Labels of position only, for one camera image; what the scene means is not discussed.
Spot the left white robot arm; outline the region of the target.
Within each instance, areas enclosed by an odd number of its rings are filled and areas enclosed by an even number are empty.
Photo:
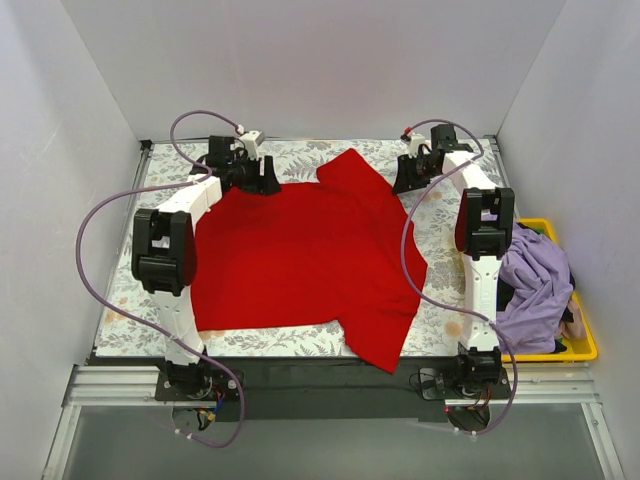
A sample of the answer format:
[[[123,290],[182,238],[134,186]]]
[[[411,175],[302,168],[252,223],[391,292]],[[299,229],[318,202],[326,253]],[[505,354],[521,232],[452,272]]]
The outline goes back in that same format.
[[[169,385],[193,400],[213,389],[213,367],[200,358],[206,347],[197,331],[191,285],[197,270],[195,227],[232,188],[259,195],[281,191],[273,158],[259,152],[264,134],[239,138],[211,136],[208,152],[189,172],[186,187],[151,209],[134,215],[133,277],[158,308],[159,326],[168,333],[166,375]]]

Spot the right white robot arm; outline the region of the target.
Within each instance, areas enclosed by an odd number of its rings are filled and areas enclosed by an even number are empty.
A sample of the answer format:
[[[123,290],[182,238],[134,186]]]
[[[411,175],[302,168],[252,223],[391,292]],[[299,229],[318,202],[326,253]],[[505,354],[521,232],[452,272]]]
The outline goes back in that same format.
[[[502,259],[512,241],[515,194],[481,169],[484,149],[478,139],[469,145],[457,139],[456,124],[431,123],[430,140],[413,127],[401,134],[407,152],[397,158],[392,193],[427,193],[450,180],[460,194],[454,243],[464,266],[465,305],[453,310],[465,316],[464,326],[453,368],[435,375],[432,385],[471,398],[501,382],[503,340],[496,331],[496,302]]]

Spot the red t shirt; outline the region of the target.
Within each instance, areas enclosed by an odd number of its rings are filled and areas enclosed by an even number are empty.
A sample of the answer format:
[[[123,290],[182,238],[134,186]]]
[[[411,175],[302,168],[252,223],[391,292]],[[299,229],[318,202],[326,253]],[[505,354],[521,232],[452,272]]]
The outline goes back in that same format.
[[[197,223],[201,331],[337,321],[347,346],[397,368],[427,263],[391,185],[355,150],[271,196],[232,190]]]

